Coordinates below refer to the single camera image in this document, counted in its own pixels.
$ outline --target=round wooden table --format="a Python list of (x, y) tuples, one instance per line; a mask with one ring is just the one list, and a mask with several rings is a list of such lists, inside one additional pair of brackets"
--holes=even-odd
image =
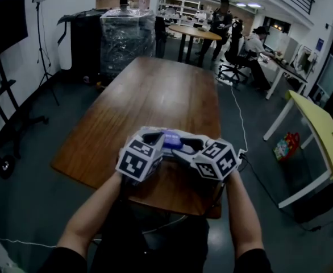
[(182, 62), (182, 60), (183, 60), (185, 38), (186, 38), (187, 35), (189, 35), (190, 38), (189, 38), (189, 44), (188, 44), (187, 57), (185, 59), (186, 63), (189, 63), (190, 53), (192, 51), (192, 45), (193, 45), (193, 38), (210, 39), (210, 40), (222, 40), (222, 38), (219, 35), (214, 34), (213, 32), (200, 31), (197, 28), (191, 27), (191, 26), (171, 25), (171, 26), (169, 26), (169, 29), (182, 34), (182, 40), (180, 42), (179, 56), (178, 56), (178, 61), (179, 62)]

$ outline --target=white cable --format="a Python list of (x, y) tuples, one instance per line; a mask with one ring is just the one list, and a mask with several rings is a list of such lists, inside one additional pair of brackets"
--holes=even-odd
[(22, 242), (22, 241), (19, 241), (19, 240), (12, 241), (10, 239), (0, 239), (0, 241), (8, 241), (10, 243), (23, 243), (24, 245), (35, 245), (35, 246), (42, 246), (42, 247), (46, 247), (46, 248), (55, 248), (56, 247), (56, 246), (42, 245), (41, 243), (28, 243), (28, 242)]
[(243, 119), (243, 117), (242, 117), (241, 108), (240, 108), (240, 106), (239, 106), (239, 104), (238, 104), (238, 102), (237, 102), (236, 96), (234, 95), (234, 89), (233, 89), (232, 86), (231, 86), (231, 93), (232, 93), (232, 96), (233, 96), (234, 99), (235, 99), (235, 102), (236, 102), (236, 105), (237, 105), (238, 109), (240, 110), (240, 118), (241, 118), (241, 121), (242, 121), (242, 130), (244, 131), (244, 139), (245, 139), (245, 145), (246, 145), (246, 150), (243, 151), (243, 152), (246, 153), (246, 152), (248, 152), (248, 147), (247, 147), (247, 140), (246, 140), (245, 127), (244, 127), (244, 119)]
[[(159, 229), (164, 228), (166, 226), (176, 224), (177, 222), (182, 221), (184, 218), (186, 218), (186, 216), (182, 216), (181, 218), (179, 218), (179, 219), (177, 219), (175, 221), (172, 221), (172, 222), (170, 222), (170, 223), (168, 223), (166, 225), (159, 226), (156, 229), (148, 230), (148, 231), (143, 231), (143, 234), (149, 234), (149, 233), (152, 233), (153, 231), (159, 230)], [(94, 241), (101, 241), (102, 239), (93, 239), (93, 240)], [(56, 247), (56, 246), (43, 245), (41, 243), (22, 242), (22, 241), (19, 241), (18, 239), (16, 241), (12, 241), (10, 239), (0, 239), (0, 241), (7, 241), (7, 242), (10, 242), (10, 243), (22, 243), (24, 245), (35, 245), (35, 246), (41, 246), (41, 247), (46, 247), (46, 248), (55, 248)]]

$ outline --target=black and white marker cube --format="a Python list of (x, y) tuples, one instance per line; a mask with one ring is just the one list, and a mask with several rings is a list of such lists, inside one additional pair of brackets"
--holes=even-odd
[(162, 159), (161, 151), (144, 143), (143, 138), (136, 135), (123, 147), (116, 170), (142, 182), (156, 171)]
[(203, 178), (223, 180), (238, 166), (234, 147), (223, 139), (215, 140), (193, 160)]

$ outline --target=table leg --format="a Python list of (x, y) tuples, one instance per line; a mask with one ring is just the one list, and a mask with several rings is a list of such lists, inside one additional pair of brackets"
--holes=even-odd
[(186, 36), (185, 34), (182, 35), (182, 40), (180, 42), (178, 62), (182, 62), (182, 60), (183, 60), (184, 45), (185, 45), (185, 36)]
[(328, 170), (321, 174), (317, 179), (315, 179), (312, 183), (305, 186), (302, 190), (297, 192), (296, 194), (290, 196), (289, 198), (285, 199), (284, 201), (279, 203), (279, 208), (286, 207), (287, 205), (295, 202), (299, 198), (303, 197), (304, 195), (308, 194), (309, 192), (313, 191), (319, 185), (321, 185), (324, 181), (329, 179), (331, 176), (331, 170)]
[(187, 51), (187, 58), (185, 59), (185, 62), (189, 64), (189, 59), (190, 59), (190, 53), (192, 51), (192, 46), (193, 46), (193, 37), (189, 37), (189, 44), (188, 44), (188, 51)]
[(294, 105), (294, 100), (291, 98), (288, 101), (288, 103), (285, 105), (285, 107), (283, 108), (283, 110), (281, 111), (281, 113), (279, 114), (277, 119), (275, 119), (273, 125), (269, 128), (267, 133), (264, 135), (264, 140), (268, 140), (271, 137), (271, 135), (274, 133), (274, 131), (276, 131), (276, 129), (279, 127), (279, 125), (281, 124), (283, 119), (288, 114), (289, 110), (292, 109), (293, 105)]
[(280, 78), (283, 74), (284, 70), (283, 69), (280, 69), (280, 71), (278, 72), (278, 75), (276, 76), (275, 80), (274, 80), (274, 83), (273, 85), (271, 86), (267, 96), (266, 96), (266, 100), (269, 100), (271, 95), (273, 94), (275, 88), (276, 88), (276, 85), (278, 85), (279, 81), (280, 81)]
[(314, 138), (313, 134), (311, 134), (306, 140), (305, 142), (302, 143), (301, 145), (301, 149), (304, 150), (306, 148), (306, 146), (308, 146), (308, 144), (312, 141), (312, 139)]
[(302, 93), (304, 86), (305, 86), (305, 83), (302, 83), (301, 86), (299, 87), (298, 94)]

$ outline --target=black hat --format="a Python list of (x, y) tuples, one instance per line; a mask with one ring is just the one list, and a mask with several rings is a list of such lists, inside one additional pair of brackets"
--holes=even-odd
[(258, 28), (255, 28), (253, 30), (253, 33), (254, 34), (266, 34), (266, 35), (270, 34), (270, 32), (267, 31), (267, 29), (264, 26), (259, 26)]

